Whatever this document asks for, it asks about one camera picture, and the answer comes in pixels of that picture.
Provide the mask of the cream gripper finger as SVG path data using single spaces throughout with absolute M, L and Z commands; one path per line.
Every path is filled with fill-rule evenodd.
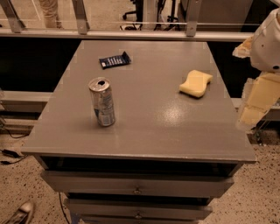
M 241 95 L 236 128 L 253 129 L 280 98 L 280 73 L 261 72 L 256 79 L 248 78 Z
M 233 50 L 233 55 L 241 59 L 249 58 L 251 55 L 252 41 L 253 37 L 245 39 Z

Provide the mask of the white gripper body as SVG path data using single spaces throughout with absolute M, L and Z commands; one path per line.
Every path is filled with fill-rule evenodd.
M 280 72 L 279 9 L 273 10 L 255 31 L 250 51 L 252 67 L 271 73 Z

